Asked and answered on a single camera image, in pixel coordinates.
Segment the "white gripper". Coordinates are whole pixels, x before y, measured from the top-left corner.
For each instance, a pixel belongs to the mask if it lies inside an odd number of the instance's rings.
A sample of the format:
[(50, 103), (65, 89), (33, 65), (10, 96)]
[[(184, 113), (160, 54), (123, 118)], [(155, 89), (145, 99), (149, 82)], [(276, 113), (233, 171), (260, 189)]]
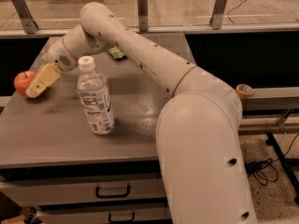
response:
[(51, 86), (61, 76), (61, 70), (68, 72), (78, 65), (77, 60), (67, 51), (61, 38), (49, 46), (43, 59), (47, 63), (38, 69), (25, 90), (30, 98), (36, 98)]

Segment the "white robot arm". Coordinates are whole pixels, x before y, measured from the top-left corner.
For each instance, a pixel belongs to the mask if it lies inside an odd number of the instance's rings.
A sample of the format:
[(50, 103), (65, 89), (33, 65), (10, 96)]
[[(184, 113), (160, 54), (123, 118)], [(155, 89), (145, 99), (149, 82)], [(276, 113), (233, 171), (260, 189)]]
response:
[(156, 149), (173, 224), (258, 224), (239, 144), (240, 98), (230, 85), (123, 25), (91, 2), (48, 50), (26, 89), (36, 98), (83, 55), (117, 47), (166, 93)]

